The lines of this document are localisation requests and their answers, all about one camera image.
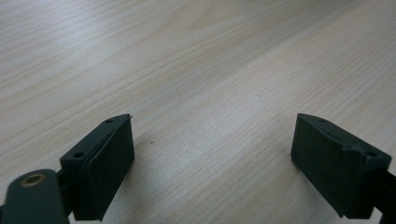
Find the light wood surface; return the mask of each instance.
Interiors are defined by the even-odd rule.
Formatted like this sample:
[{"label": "light wood surface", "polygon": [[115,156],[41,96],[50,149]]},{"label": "light wood surface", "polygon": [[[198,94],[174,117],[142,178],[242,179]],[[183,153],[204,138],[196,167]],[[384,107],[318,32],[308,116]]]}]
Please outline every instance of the light wood surface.
[{"label": "light wood surface", "polygon": [[130,113],[103,223],[378,223],[338,217],[292,164],[299,112],[396,156],[396,1],[0,4],[0,202]]}]

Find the screw hole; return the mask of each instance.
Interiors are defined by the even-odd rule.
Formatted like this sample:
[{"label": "screw hole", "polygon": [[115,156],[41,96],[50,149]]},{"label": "screw hole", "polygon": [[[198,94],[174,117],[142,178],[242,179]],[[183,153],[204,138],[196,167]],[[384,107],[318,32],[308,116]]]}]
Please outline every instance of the screw hole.
[{"label": "screw hole", "polygon": [[83,152],[78,152],[78,153],[74,154],[73,158],[79,159],[79,158],[83,157],[84,155],[85,155],[85,153],[83,153]]},{"label": "screw hole", "polygon": [[366,151],[367,156],[376,157],[376,154],[372,151]]},{"label": "screw hole", "polygon": [[43,174],[29,175],[22,180],[21,185],[25,188],[30,188],[34,185],[37,185],[37,184],[43,182],[45,178],[46,178],[46,176]]}]

